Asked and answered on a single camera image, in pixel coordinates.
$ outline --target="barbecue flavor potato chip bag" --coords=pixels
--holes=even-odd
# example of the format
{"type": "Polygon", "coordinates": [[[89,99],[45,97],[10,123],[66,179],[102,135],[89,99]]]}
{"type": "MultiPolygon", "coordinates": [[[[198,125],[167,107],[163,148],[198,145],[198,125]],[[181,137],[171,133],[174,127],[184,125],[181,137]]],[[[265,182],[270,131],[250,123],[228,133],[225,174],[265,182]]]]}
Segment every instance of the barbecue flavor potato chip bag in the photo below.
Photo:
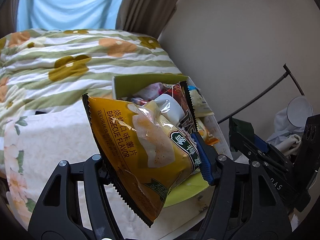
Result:
{"type": "Polygon", "coordinates": [[[151,226],[170,190],[201,163],[195,143],[154,100],[137,106],[83,95],[83,102],[112,183],[151,226]]]}

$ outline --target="blue curtain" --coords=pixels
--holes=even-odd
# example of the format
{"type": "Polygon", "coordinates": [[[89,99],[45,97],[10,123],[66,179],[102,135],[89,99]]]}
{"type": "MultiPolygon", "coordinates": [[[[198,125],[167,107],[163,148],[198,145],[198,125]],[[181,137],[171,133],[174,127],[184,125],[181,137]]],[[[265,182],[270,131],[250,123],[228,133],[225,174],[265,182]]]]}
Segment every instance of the blue curtain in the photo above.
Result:
{"type": "Polygon", "coordinates": [[[17,31],[114,29],[122,0],[19,0],[17,31]]]}

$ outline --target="black pole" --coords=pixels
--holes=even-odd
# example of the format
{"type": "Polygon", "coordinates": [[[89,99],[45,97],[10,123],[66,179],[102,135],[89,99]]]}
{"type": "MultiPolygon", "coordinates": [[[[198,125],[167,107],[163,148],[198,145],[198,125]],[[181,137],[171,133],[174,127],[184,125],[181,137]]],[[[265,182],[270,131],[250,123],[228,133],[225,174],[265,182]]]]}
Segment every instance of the black pole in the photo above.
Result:
{"type": "Polygon", "coordinates": [[[284,80],[288,75],[292,78],[293,82],[295,83],[295,85],[297,86],[299,92],[301,95],[304,96],[304,93],[301,89],[301,87],[299,86],[298,82],[296,81],[296,79],[294,78],[294,76],[292,75],[291,71],[289,70],[289,68],[287,67],[286,64],[284,64],[283,68],[286,70],[285,73],[276,81],[274,82],[270,87],[268,87],[266,90],[264,90],[261,94],[259,94],[258,96],[256,96],[254,99],[252,99],[250,102],[246,103],[244,106],[240,107],[238,110],[234,111],[233,113],[227,115],[226,117],[222,118],[220,121],[218,121],[219,123],[224,122],[225,120],[228,120],[230,117],[232,117],[235,114],[238,114],[240,111],[242,111],[243,109],[245,109],[246,107],[248,107],[249,105],[251,105],[252,103],[254,103],[255,101],[257,101],[260,97],[262,97],[263,95],[265,95],[266,93],[268,93],[271,89],[273,89],[277,84],[279,84],[282,80],[284,80]]]}

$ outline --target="silver bolt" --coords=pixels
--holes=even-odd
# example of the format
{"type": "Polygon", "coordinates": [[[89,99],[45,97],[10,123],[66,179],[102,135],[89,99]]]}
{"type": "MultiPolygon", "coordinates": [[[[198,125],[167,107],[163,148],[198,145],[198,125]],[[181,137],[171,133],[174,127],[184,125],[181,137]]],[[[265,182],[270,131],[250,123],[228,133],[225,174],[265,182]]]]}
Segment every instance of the silver bolt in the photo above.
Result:
{"type": "Polygon", "coordinates": [[[66,166],[66,165],[67,165],[67,161],[65,161],[65,160],[59,162],[59,166],[60,167],[63,167],[63,166],[66,166]]]}
{"type": "Polygon", "coordinates": [[[218,160],[224,162],[227,160],[227,157],[225,155],[221,154],[218,156],[218,160]]]}
{"type": "Polygon", "coordinates": [[[254,162],[252,162],[252,166],[258,168],[258,167],[260,167],[260,163],[254,161],[254,162]]]}
{"type": "Polygon", "coordinates": [[[100,160],[100,158],[101,158],[101,155],[100,155],[100,154],[95,154],[95,155],[92,156],[92,159],[93,159],[94,161],[98,161],[98,160],[100,160]]]}

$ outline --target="striped blanket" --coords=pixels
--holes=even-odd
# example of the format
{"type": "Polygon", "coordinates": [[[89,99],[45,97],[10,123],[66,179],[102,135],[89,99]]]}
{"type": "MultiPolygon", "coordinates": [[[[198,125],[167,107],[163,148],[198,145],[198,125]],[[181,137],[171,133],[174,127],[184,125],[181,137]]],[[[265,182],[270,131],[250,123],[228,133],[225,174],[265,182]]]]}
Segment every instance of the striped blanket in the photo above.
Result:
{"type": "Polygon", "coordinates": [[[4,128],[36,111],[59,112],[81,95],[111,98],[114,75],[180,71],[158,41],[115,30],[30,29],[0,39],[0,172],[4,128]]]}

